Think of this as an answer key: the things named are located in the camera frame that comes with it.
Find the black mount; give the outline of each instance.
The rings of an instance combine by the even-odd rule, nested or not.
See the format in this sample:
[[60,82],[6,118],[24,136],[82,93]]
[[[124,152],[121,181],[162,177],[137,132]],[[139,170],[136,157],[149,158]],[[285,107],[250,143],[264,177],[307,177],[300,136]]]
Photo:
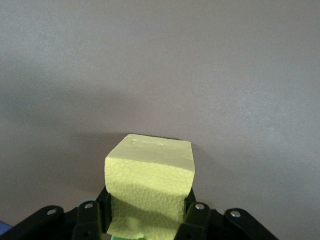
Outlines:
[[[184,222],[174,240],[277,240],[245,210],[233,208],[222,215],[197,202],[193,190],[184,203]],[[104,187],[95,201],[69,212],[54,205],[41,208],[0,240],[100,240],[111,221],[111,195]]]

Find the yellow foam block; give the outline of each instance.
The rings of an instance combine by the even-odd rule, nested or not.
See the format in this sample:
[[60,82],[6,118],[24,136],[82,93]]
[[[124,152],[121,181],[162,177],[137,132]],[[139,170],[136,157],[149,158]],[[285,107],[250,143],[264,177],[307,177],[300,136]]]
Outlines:
[[195,175],[190,142],[129,134],[105,158],[104,174],[112,205],[109,234],[174,239]]

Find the foam block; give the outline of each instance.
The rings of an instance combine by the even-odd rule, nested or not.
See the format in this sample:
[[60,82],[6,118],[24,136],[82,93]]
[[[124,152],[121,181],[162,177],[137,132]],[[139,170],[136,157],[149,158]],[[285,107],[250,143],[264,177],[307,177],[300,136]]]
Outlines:
[[174,239],[195,175],[190,142],[129,134],[105,158],[104,173],[112,205],[109,234]]

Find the sponge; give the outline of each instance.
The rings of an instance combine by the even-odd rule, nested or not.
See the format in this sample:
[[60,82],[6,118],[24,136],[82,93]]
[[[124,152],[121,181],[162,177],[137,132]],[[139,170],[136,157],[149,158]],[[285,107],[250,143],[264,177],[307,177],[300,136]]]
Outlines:
[[174,239],[195,175],[190,142],[129,134],[105,158],[104,174],[111,194],[109,234]]

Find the textured yellow surface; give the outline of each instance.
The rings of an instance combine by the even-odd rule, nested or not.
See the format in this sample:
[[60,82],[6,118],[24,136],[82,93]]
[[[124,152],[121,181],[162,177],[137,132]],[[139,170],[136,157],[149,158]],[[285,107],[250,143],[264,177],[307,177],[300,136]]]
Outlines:
[[190,142],[129,134],[105,158],[104,173],[112,204],[109,234],[175,237],[195,175]]

